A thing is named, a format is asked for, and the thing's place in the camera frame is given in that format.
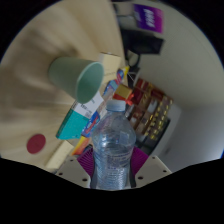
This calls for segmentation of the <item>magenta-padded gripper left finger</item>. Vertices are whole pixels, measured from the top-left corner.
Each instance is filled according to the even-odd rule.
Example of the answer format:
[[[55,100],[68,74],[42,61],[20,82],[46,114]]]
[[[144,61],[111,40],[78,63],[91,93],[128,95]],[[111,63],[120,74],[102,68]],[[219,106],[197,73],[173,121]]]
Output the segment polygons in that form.
[[[56,175],[83,188],[89,188],[94,174],[93,149],[84,153],[69,156],[57,171]]]

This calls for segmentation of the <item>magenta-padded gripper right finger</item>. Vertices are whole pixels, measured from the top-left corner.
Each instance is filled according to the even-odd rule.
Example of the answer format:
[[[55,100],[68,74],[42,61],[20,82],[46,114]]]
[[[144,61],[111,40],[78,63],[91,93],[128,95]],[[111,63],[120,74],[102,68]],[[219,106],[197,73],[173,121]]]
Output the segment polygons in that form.
[[[143,187],[171,174],[169,168],[157,156],[148,156],[137,147],[133,149],[130,165],[132,188]]]

